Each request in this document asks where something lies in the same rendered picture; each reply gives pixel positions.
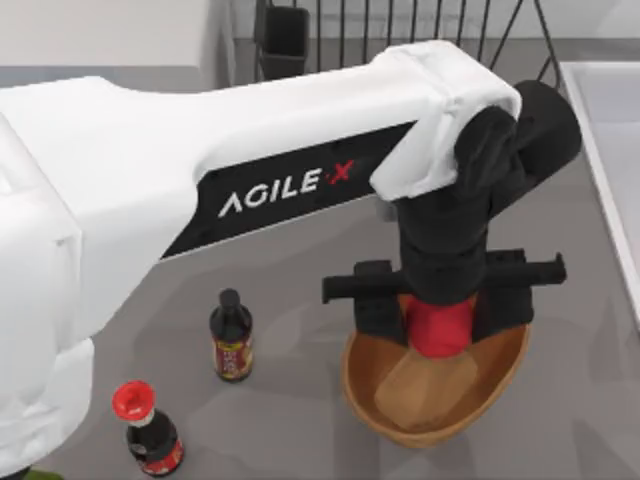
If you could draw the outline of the dark bottle with black cap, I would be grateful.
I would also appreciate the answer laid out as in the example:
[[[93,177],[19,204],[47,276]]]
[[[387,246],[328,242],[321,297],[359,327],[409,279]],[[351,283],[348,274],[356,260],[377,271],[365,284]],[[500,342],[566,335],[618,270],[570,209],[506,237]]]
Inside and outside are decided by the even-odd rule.
[[[253,317],[235,289],[222,290],[218,300],[209,317],[214,368],[221,380],[236,383],[252,371]]]

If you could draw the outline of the dark bottle with red cap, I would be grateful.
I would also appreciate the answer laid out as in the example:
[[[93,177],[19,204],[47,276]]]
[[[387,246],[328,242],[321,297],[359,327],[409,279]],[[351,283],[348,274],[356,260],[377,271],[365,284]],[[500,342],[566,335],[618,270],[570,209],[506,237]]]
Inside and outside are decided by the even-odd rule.
[[[140,470],[153,478],[176,472],[184,460],[184,444],[174,422],[156,406],[154,389],[142,380],[127,381],[114,392],[111,406],[127,423],[127,447]]]

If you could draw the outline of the black holder cup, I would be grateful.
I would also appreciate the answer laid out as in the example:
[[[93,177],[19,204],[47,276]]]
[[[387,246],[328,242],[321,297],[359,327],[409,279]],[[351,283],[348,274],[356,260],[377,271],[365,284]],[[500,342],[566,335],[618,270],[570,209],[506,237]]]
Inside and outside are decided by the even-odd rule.
[[[310,15],[305,8],[256,0],[254,42],[262,78],[279,80],[305,74]]]

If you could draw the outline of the brown wooden bowl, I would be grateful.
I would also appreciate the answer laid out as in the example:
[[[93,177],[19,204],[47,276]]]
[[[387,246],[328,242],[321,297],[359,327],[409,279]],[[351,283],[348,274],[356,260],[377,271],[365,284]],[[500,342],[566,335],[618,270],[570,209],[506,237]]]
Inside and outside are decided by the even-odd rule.
[[[341,358],[341,383],[347,404],[369,429],[407,448],[444,443],[479,419],[508,388],[529,346],[531,327],[521,325],[486,338],[470,348],[477,363],[476,381],[444,419],[431,427],[403,430],[377,408],[378,384],[406,353],[406,348],[365,334],[349,336]]]

